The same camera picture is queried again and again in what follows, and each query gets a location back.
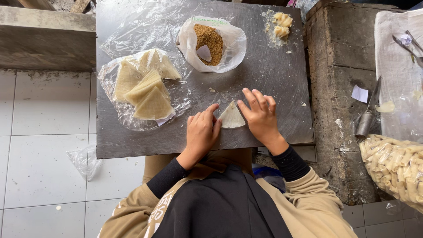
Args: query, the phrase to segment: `black sleeve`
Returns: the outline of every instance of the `black sleeve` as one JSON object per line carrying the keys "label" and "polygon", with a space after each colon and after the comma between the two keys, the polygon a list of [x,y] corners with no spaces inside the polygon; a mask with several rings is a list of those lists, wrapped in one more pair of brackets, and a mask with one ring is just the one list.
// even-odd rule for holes
{"label": "black sleeve", "polygon": [[310,167],[295,152],[291,145],[289,145],[284,153],[271,157],[287,182],[302,178],[310,171]]}
{"label": "black sleeve", "polygon": [[178,163],[175,157],[165,168],[160,170],[158,174],[147,182],[147,186],[160,199],[173,185],[188,176],[189,173],[189,171],[185,170]]}

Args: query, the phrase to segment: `metal cylinder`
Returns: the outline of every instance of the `metal cylinder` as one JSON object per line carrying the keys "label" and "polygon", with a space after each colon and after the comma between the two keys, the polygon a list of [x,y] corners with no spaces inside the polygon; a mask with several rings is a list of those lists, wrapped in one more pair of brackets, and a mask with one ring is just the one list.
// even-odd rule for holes
{"label": "metal cylinder", "polygon": [[365,112],[361,115],[360,123],[358,124],[357,132],[355,137],[358,139],[366,139],[369,134],[370,126],[373,122],[373,114],[371,112]]}

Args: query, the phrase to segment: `left hand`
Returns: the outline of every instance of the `left hand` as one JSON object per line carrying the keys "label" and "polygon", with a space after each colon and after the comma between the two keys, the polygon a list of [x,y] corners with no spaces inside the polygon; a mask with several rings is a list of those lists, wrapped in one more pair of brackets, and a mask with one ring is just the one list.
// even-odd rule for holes
{"label": "left hand", "polygon": [[216,143],[222,124],[222,120],[216,120],[213,115],[213,112],[218,108],[219,104],[215,103],[205,111],[188,117],[187,147],[176,157],[176,160],[184,169],[191,170]]}

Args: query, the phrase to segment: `brown sugar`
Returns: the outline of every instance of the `brown sugar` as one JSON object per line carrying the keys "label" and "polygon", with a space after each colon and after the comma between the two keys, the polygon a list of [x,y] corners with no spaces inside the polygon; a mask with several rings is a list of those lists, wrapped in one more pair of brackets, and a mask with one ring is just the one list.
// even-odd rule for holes
{"label": "brown sugar", "polygon": [[223,40],[222,37],[219,36],[219,34],[216,33],[215,28],[195,24],[194,25],[194,31],[197,35],[197,48],[198,50],[201,46],[207,45],[207,47],[210,50],[211,54],[211,61],[207,62],[200,58],[200,60],[205,65],[213,65],[216,66],[220,63],[220,60],[222,59],[222,51],[223,51]]}

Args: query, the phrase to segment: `right hand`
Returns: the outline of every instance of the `right hand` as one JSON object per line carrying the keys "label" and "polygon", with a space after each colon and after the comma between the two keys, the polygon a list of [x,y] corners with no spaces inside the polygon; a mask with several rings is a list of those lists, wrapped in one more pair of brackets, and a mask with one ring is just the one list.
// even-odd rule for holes
{"label": "right hand", "polygon": [[238,100],[238,106],[247,119],[251,133],[269,149],[273,155],[282,154],[289,144],[279,133],[276,119],[276,102],[272,96],[263,96],[257,89],[251,92],[249,89],[242,90],[251,110]]}

